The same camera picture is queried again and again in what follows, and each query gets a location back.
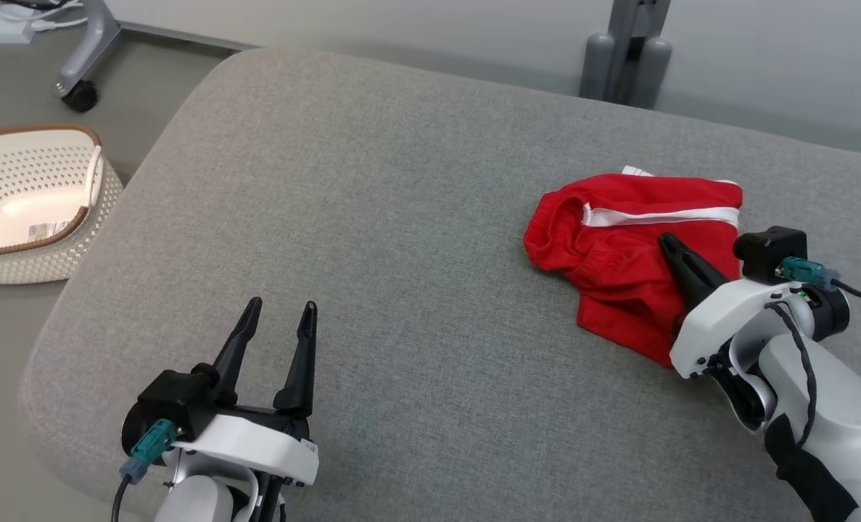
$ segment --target white stripe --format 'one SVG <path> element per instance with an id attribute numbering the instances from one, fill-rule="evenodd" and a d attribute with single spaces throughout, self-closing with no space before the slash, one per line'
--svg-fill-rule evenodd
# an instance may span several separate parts
<path id="1" fill-rule="evenodd" d="M 656 225 L 659 223 L 681 223 L 683 221 L 722 221 L 739 226 L 739 209 L 732 206 L 693 208 L 677 212 L 648 212 L 648 214 L 627 214 L 607 208 L 592 208 L 585 204 L 582 224 L 586 227 L 605 228 L 620 225 Z"/>
<path id="2" fill-rule="evenodd" d="M 642 175 L 642 176 L 645 176 L 646 178 L 655 178 L 656 177 L 655 174 L 649 174 L 649 172 L 646 172 L 645 170 L 643 170 L 639 167 L 635 167 L 633 165 L 625 165 L 623 170 L 620 171 L 620 174 Z M 730 185 L 736 185 L 736 187 L 739 187 L 739 183 L 736 183 L 735 181 L 729 181 L 729 179 L 712 179 L 712 181 L 716 181 L 718 183 L 729 183 Z"/>
<path id="3" fill-rule="evenodd" d="M 655 178 L 655 175 L 649 174 L 649 172 L 646 172 L 645 170 L 643 170 L 641 168 L 636 168 L 633 165 L 625 165 L 625 167 L 623 168 L 623 171 L 620 172 L 620 174 L 642 175 L 642 176 L 646 176 L 647 178 Z"/>

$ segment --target gray metal leg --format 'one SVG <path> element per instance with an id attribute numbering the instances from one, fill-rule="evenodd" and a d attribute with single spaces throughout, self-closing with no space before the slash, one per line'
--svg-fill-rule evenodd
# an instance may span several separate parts
<path id="1" fill-rule="evenodd" d="M 85 0 L 83 4 L 88 16 L 85 37 L 66 60 L 56 82 L 53 83 L 53 94 L 59 98 L 66 96 L 73 86 L 86 76 L 121 33 L 121 26 L 108 10 L 104 0 Z"/>
<path id="2" fill-rule="evenodd" d="M 630 92 L 630 105 L 640 109 L 653 109 L 656 106 L 659 89 L 662 88 L 662 80 L 669 67 L 669 58 L 672 57 L 672 44 L 659 38 L 666 14 L 669 14 L 669 4 L 670 0 L 656 0 L 652 4 L 646 43 L 643 44 L 640 62 L 636 65 L 633 91 Z"/>
<path id="3" fill-rule="evenodd" d="M 579 96 L 653 108 L 672 56 L 672 44 L 659 38 L 670 2 L 614 0 L 607 33 L 593 34 L 585 47 Z M 622 89 L 622 80 L 630 39 L 635 36 L 642 36 L 646 43 L 628 99 L 626 89 Z"/>

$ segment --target brown basket rim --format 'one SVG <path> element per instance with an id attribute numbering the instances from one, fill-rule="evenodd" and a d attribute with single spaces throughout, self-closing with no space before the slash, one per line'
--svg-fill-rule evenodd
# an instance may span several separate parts
<path id="1" fill-rule="evenodd" d="M 89 136 L 89 138 L 91 138 L 95 146 L 102 145 L 102 140 L 98 137 L 94 130 L 88 128 L 88 126 L 85 125 L 76 125 L 76 123 L 42 123 L 42 125 L 17 125 L 12 126 L 12 128 L 0 128 L 0 136 L 8 135 L 8 133 L 39 132 L 48 130 L 75 130 L 84 132 L 86 133 L 86 135 Z M 76 228 L 79 228 L 79 225 L 82 225 L 82 222 L 85 221 L 85 216 L 87 214 L 87 207 L 79 207 L 79 211 L 75 214 L 73 220 L 70 221 L 68 225 L 66 225 L 66 228 L 63 228 L 61 231 L 43 240 L 29 241 L 23 242 L 22 244 L 13 244 L 0 247 L 0 255 L 14 254 L 15 252 L 24 252 L 27 250 L 33 250 L 35 248 L 41 247 L 49 247 L 49 245 L 56 244 L 59 241 L 65 240 L 67 237 L 69 237 L 70 234 L 75 232 Z"/>

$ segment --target white wall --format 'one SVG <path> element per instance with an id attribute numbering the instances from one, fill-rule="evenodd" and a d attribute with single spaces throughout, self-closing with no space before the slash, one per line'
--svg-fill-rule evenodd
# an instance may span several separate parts
<path id="1" fill-rule="evenodd" d="M 122 23 L 578 93 L 611 0 L 107 0 Z"/>
<path id="2" fill-rule="evenodd" d="M 861 151 L 861 0 L 672 0 L 656 109 Z"/>
<path id="3" fill-rule="evenodd" d="M 578 93 L 613 0 L 106 0 L 125 24 Z M 861 0 L 672 0 L 656 109 L 861 151 Z"/>

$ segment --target basket handle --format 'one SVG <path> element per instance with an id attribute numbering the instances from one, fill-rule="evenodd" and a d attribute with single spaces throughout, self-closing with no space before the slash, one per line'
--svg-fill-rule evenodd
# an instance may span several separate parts
<path id="1" fill-rule="evenodd" d="M 88 207 L 92 208 L 98 202 L 98 191 L 102 187 L 102 177 L 99 175 L 95 181 L 95 175 L 104 170 L 104 159 L 102 159 L 102 146 L 96 145 L 88 160 L 88 170 L 85 174 L 85 193 L 88 196 Z"/>

